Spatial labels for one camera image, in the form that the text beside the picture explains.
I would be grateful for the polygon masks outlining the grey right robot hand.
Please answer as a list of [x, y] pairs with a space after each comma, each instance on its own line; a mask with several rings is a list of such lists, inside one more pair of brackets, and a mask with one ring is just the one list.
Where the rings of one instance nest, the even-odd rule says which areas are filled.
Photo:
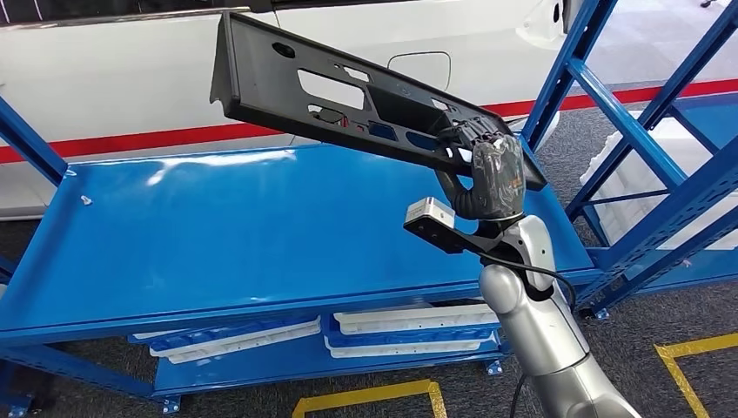
[[473, 186], [465, 188], [454, 173], [437, 170], [441, 188], [458, 216], [469, 220], [505, 220], [523, 212], [526, 179], [520, 141], [509, 129], [483, 118], [462, 120], [439, 132], [438, 152], [455, 162], [471, 152]]

